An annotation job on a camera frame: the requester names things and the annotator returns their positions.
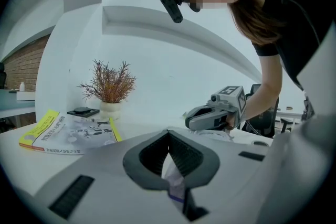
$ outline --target cable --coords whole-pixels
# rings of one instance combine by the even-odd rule
[[[246,123],[250,126],[250,128],[252,129],[252,131],[253,131],[256,135],[263,136],[263,135],[261,135],[260,133],[258,133],[258,131],[257,131],[256,129],[253,128],[253,126],[250,124],[249,121],[246,121]]]

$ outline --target book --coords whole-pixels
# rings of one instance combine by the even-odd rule
[[[40,152],[81,155],[119,141],[121,137],[112,118],[88,119],[48,110],[19,139],[19,145]]]

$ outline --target white container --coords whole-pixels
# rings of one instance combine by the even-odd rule
[[[35,101],[35,92],[17,92],[17,101]]]
[[[20,84],[20,92],[24,92],[25,91],[25,83],[21,82]]]
[[[113,118],[113,120],[117,120],[120,118],[120,110],[121,103],[109,104],[109,103],[100,103],[100,117],[102,119],[105,118]]]

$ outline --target white pot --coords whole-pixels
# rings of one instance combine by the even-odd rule
[[[120,118],[121,103],[109,104],[109,103],[100,103],[100,117],[104,118],[113,118],[117,120]]]

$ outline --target potted plant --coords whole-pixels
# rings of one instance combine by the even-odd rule
[[[126,62],[122,61],[119,69],[109,68],[109,64],[104,65],[102,61],[94,60],[94,76],[90,84],[80,84],[78,87],[84,88],[84,98],[92,96],[101,100],[100,115],[102,118],[120,117],[121,101],[135,87],[136,78],[131,76]]]

